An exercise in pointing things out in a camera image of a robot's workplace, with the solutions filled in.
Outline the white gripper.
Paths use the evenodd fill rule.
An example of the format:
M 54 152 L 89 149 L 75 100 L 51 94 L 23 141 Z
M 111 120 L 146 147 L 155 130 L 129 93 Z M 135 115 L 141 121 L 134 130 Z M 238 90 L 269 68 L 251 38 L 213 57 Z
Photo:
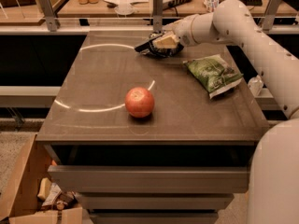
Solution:
M 199 15 L 195 14 L 167 24 L 164 29 L 168 33 L 154 39 L 153 46 L 157 49 L 175 49 L 179 42 L 183 46 L 198 45 L 198 19 Z

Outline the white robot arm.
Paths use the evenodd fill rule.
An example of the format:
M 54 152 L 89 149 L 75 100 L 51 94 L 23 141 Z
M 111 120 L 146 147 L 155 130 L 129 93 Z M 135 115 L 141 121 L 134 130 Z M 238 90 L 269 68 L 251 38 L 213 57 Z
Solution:
M 247 224 L 299 224 L 299 60 L 259 27 L 238 0 L 220 3 L 214 12 L 191 15 L 166 26 L 154 42 L 176 45 L 232 43 L 241 48 L 270 94 L 259 96 L 263 111 L 281 111 L 257 145 L 249 175 Z

